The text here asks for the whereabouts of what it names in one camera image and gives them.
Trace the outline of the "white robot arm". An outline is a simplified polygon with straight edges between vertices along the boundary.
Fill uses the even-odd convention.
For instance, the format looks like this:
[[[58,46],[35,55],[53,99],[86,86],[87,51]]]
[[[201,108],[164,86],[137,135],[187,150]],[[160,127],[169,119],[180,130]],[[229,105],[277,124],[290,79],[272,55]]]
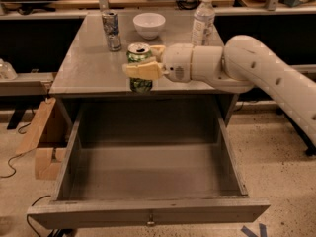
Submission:
[[[245,93],[257,86],[316,144],[316,83],[249,36],[235,36],[225,46],[176,43],[155,45],[154,55],[125,64],[129,78],[173,82],[202,81],[230,93]]]

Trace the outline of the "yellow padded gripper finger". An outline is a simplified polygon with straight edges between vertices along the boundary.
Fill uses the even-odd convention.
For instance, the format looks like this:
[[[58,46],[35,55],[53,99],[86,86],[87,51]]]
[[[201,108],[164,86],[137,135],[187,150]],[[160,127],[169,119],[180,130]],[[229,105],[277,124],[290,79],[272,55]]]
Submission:
[[[148,63],[128,63],[122,67],[123,72],[130,78],[157,80],[163,76],[163,70],[157,61]]]
[[[158,62],[162,60],[163,53],[166,49],[165,45],[151,45],[150,50],[152,55],[156,58]]]

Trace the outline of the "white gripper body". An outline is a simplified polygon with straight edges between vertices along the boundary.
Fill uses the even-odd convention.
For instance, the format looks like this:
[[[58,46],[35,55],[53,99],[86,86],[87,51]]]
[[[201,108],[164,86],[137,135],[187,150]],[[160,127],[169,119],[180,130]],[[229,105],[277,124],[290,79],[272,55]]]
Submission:
[[[165,77],[172,82],[190,82],[192,53],[193,46],[189,43],[176,43],[167,47],[162,56]]]

